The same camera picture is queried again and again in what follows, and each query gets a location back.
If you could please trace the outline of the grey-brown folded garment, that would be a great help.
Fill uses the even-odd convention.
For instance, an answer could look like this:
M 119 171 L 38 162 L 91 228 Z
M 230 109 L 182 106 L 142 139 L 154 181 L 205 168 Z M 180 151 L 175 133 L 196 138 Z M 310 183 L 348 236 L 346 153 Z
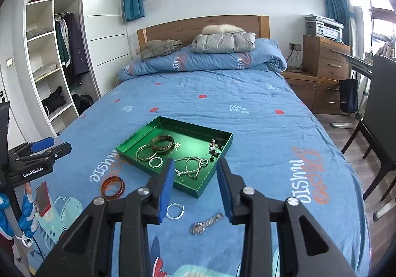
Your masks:
M 167 39 L 165 41 L 148 41 L 140 55 L 140 58 L 143 61 L 147 61 L 153 58 L 163 57 L 180 50 L 182 46 L 183 44 L 179 40 Z

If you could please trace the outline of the large twisted silver bangle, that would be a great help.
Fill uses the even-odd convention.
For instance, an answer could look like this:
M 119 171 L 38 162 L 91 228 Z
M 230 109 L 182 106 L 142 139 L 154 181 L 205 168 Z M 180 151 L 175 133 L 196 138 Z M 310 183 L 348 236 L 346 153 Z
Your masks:
M 185 207 L 179 203 L 171 203 L 167 207 L 166 216 L 169 220 L 176 221 L 183 217 Z

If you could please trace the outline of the white printer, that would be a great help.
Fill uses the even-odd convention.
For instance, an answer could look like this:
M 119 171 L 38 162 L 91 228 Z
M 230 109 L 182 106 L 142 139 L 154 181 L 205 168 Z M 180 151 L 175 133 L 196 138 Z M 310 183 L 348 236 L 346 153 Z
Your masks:
M 306 35 L 325 37 L 339 43 L 343 42 L 343 29 L 341 23 L 325 16 L 309 14 L 305 16 Z

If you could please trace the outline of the silver wrist watch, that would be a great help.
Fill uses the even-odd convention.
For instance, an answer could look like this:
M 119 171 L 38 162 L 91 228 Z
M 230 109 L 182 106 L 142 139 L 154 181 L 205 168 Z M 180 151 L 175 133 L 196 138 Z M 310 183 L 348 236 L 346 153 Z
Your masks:
M 205 230 L 213 225 L 214 223 L 218 222 L 220 219 L 224 217 L 223 213 L 218 213 L 215 216 L 209 218 L 208 220 L 202 221 L 202 222 L 197 222 L 192 225 L 191 227 L 191 233 L 193 235 L 199 235 L 205 232 Z

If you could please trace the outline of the green jewelry tray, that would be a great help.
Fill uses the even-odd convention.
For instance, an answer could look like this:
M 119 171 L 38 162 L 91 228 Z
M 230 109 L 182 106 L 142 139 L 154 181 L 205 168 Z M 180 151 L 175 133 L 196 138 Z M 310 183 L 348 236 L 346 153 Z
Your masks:
M 160 168 L 152 169 L 148 162 L 137 161 L 135 153 L 144 144 L 159 135 L 171 135 L 174 147 L 158 153 L 163 159 Z M 167 117 L 156 117 L 121 143 L 118 154 L 130 164 L 148 174 L 159 174 L 166 159 L 174 161 L 174 188 L 198 199 L 216 170 L 216 162 L 224 157 L 232 144 L 233 134 Z

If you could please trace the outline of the amber resin bangle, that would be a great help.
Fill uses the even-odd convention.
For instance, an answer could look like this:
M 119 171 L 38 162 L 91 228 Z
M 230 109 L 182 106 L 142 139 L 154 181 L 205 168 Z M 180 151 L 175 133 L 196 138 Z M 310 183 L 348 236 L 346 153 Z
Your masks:
M 101 196 L 108 201 L 120 198 L 124 191 L 124 180 L 117 176 L 106 178 L 101 185 Z

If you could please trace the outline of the blue patterned bed cover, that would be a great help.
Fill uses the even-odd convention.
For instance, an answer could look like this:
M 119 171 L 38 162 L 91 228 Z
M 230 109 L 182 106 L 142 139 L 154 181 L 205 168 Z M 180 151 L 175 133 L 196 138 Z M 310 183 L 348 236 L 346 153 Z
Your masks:
M 270 198 L 297 198 L 325 229 L 357 276 L 367 276 L 371 255 L 360 181 L 310 109 L 278 70 L 285 60 L 276 42 L 258 40 L 250 53 L 197 55 L 189 48 L 121 70 L 121 83 L 56 138 L 71 153 L 42 178 L 52 206 L 40 218 L 27 257 L 36 272 L 67 228 L 111 176 L 127 192 L 150 174 L 116 148 L 162 116 L 233 134 L 225 158 Z

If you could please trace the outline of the dark chair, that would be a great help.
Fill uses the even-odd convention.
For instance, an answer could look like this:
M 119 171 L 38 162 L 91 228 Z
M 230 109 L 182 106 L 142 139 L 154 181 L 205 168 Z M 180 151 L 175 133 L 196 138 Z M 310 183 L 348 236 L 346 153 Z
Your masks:
M 377 55 L 373 60 L 371 87 L 363 118 L 344 145 L 345 153 L 357 134 L 361 133 L 381 162 L 381 168 L 363 194 L 363 199 L 374 191 L 381 180 L 395 170 L 395 61 Z

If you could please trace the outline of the red-cased smartphone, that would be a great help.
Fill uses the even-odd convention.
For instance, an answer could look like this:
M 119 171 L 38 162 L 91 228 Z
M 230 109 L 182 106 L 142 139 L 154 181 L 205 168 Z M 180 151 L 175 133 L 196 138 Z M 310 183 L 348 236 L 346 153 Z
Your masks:
M 47 183 L 44 181 L 36 188 L 36 208 L 39 216 L 43 217 L 51 208 L 51 200 Z

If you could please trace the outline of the wooden drawer chest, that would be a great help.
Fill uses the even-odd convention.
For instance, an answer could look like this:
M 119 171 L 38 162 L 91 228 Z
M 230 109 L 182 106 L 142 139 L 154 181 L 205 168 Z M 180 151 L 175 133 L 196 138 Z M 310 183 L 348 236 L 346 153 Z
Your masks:
M 348 79 L 350 65 L 344 57 L 350 47 L 324 37 L 303 37 L 303 64 L 283 77 L 297 97 L 315 114 L 340 113 L 339 81 Z

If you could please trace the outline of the wooden headboard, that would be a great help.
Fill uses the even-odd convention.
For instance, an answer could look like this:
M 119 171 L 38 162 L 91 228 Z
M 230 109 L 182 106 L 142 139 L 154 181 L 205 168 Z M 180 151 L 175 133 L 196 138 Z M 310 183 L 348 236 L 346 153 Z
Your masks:
M 246 32 L 254 32 L 257 38 L 269 39 L 271 37 L 270 19 L 268 16 L 204 16 L 138 29 L 139 50 L 142 52 L 146 47 L 146 43 L 153 40 L 180 40 L 183 46 L 189 45 L 202 32 L 205 26 L 214 24 L 232 24 L 243 28 Z

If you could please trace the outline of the grey puffer jacket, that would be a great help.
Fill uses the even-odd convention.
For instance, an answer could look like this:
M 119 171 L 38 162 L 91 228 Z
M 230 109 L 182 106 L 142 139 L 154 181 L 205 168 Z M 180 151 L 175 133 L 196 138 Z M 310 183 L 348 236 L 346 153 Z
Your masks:
M 197 35 L 191 44 L 195 53 L 246 53 L 255 49 L 256 34 L 233 32 Z

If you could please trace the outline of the white fluffy pillow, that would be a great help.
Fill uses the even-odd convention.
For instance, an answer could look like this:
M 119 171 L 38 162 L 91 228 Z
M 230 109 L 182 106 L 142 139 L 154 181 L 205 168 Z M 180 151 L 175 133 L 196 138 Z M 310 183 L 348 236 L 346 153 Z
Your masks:
M 202 29 L 202 34 L 213 35 L 218 33 L 235 33 L 235 32 L 245 32 L 243 28 L 232 24 L 211 24 L 207 25 Z

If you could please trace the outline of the thin silver bangle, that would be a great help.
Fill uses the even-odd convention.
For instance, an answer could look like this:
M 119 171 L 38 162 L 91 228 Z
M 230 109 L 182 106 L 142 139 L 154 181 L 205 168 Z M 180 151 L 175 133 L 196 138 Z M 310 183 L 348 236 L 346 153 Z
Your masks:
M 148 162 L 157 155 L 157 150 L 150 144 L 144 144 L 139 147 L 135 153 L 135 159 L 137 161 Z

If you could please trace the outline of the small twisted silver bangle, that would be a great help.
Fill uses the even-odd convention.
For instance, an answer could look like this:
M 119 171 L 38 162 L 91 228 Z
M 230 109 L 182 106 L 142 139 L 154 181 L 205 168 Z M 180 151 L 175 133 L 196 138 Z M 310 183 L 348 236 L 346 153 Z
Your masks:
M 160 156 L 155 156 L 148 161 L 148 165 L 150 168 L 160 168 L 163 164 L 163 159 Z

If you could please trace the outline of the brown translucent bangle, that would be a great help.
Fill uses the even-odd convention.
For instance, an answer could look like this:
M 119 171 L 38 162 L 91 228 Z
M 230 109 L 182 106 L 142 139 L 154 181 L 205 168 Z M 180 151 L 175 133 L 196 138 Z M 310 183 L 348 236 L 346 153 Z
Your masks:
M 155 136 L 150 141 L 150 146 L 158 153 L 165 153 L 172 150 L 174 147 L 174 138 L 171 135 Z

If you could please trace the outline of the white open wardrobe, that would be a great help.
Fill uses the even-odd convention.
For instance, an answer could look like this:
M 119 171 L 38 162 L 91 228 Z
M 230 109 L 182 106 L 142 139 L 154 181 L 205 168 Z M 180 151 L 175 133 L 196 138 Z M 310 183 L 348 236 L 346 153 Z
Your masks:
M 18 69 L 22 94 L 39 137 L 55 137 L 79 117 L 74 94 L 89 95 L 93 101 L 99 99 L 90 62 L 89 72 L 80 76 L 81 85 L 67 83 L 56 36 L 56 20 L 73 14 L 89 57 L 82 0 L 27 1 L 24 14 L 25 63 Z

